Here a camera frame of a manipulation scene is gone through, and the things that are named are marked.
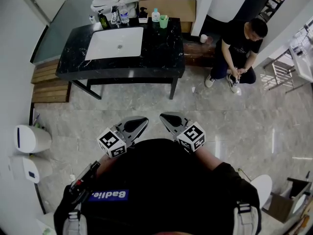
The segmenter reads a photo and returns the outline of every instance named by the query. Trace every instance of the green cup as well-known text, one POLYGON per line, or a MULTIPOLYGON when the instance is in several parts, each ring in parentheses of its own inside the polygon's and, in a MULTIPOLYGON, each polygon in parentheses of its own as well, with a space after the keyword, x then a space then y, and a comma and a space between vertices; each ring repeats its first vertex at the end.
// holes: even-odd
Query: green cup
POLYGON ((168 17, 167 19, 165 19, 165 15, 161 15, 160 16, 160 27, 165 29, 167 27, 167 23, 168 23, 168 17))

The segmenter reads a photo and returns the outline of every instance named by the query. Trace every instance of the cardboard box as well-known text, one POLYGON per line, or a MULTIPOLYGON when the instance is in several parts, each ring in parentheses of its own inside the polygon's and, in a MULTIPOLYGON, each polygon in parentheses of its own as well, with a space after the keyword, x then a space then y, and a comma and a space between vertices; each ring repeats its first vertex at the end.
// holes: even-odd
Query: cardboard box
POLYGON ((154 8, 161 15, 170 18, 180 18, 181 31, 189 33, 192 23, 196 20, 196 0, 139 0, 139 8, 147 8, 151 17, 154 8))

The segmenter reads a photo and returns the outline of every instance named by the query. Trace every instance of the trash can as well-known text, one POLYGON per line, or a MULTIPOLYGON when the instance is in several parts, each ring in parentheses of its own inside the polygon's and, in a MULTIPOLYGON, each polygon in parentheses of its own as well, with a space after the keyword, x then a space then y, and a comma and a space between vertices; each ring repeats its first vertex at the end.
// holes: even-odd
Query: trash can
POLYGON ((42 178, 52 174, 51 163, 35 156, 12 156, 10 162, 16 180, 28 179, 37 184, 42 178))
POLYGON ((28 125, 18 125, 14 129, 14 143, 23 153, 36 153, 51 147, 50 134, 40 128, 28 125))

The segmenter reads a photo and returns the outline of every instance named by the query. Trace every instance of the jeans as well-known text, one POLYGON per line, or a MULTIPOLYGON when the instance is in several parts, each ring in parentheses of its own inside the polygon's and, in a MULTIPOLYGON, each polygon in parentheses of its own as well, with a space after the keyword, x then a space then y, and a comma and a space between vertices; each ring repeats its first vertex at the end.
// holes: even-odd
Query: jeans
MULTIPOLYGON (((233 64, 237 68, 243 68, 246 63, 246 57, 240 54, 231 53, 233 64)), ((228 64, 223 56, 222 51, 215 52, 215 62, 213 69, 211 70, 211 77, 214 79, 221 79, 227 75, 228 64)), ((230 78, 233 81, 236 79, 231 75, 230 78)), ((256 81, 256 76, 252 67, 248 69, 246 73, 243 73, 240 77, 241 84, 253 84, 256 81)))

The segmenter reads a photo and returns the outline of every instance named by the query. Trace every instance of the cup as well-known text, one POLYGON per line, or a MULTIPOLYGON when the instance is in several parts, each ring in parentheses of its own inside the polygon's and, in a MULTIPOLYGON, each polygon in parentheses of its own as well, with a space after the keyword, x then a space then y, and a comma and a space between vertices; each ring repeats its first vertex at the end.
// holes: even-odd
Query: cup
POLYGON ((204 44, 206 42, 206 40, 207 40, 207 35, 202 34, 200 36, 200 42, 204 44))
POLYGON ((160 16, 160 27, 163 29, 165 29, 167 27, 167 23, 168 23, 168 19, 169 19, 168 17, 167 17, 167 19, 165 19, 165 16, 166 15, 160 16))

